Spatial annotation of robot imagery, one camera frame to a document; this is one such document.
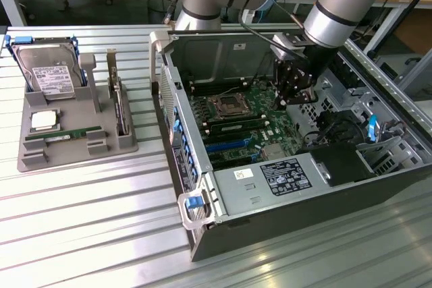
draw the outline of aluminum table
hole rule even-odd
[[[82,53],[96,53],[98,82],[108,75],[105,49],[117,49],[140,149],[18,173],[24,80],[3,44],[0,287],[432,287],[432,181],[362,212],[191,263],[151,101],[155,28],[163,26],[9,29],[12,37],[77,36]]]

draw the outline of computer chassis side panel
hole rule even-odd
[[[204,231],[192,250],[192,261],[316,225],[385,202],[410,185],[426,179],[432,166],[390,175],[353,188],[237,219]]]
[[[176,158],[174,157],[173,147],[171,142],[169,141],[169,134],[167,125],[165,124],[165,118],[163,116],[163,112],[161,109],[161,105],[159,103],[159,83],[157,81],[152,82],[151,84],[151,94],[153,98],[153,104],[155,105],[155,113],[157,123],[159,125],[159,131],[161,132],[163,149],[165,150],[165,155],[167,156],[169,173],[171,175],[171,179],[173,181],[173,187],[176,198],[180,194],[183,194],[182,182],[180,180],[180,173],[178,171],[178,166],[176,162]],[[188,241],[190,247],[193,248],[195,245],[195,241],[191,231],[186,231],[188,235]]]

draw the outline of robotic arm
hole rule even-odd
[[[277,56],[277,104],[297,105],[316,101],[313,91],[319,75],[333,60],[337,49],[351,35],[375,0],[317,0],[303,29],[304,36],[294,45],[285,35],[275,35],[272,49]],[[184,0],[176,30],[220,29],[222,7],[266,10],[272,0]],[[305,46],[305,60],[295,60],[291,51]]]

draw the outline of motherboard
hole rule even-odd
[[[190,105],[214,170],[294,155],[302,146],[298,126],[275,110],[275,91],[266,78],[247,89],[190,96]]]

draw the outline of cpu socket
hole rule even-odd
[[[220,94],[212,96],[209,101],[215,105],[220,118],[248,115],[249,106],[242,94]]]

